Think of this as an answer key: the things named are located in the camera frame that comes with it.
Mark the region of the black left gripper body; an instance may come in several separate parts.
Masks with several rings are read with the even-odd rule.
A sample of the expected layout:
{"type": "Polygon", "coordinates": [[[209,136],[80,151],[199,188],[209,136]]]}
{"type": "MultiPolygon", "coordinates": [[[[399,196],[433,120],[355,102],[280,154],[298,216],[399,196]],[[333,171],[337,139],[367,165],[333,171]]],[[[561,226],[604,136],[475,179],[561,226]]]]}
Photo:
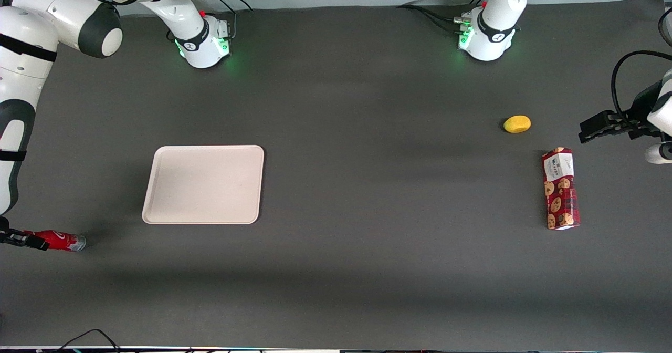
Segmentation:
{"type": "Polygon", "coordinates": [[[629,121],[636,128],[628,133],[629,139],[638,139],[643,136],[664,138],[664,133],[647,119],[658,101],[661,89],[662,82],[658,81],[636,95],[631,108],[627,110],[629,121]]]}

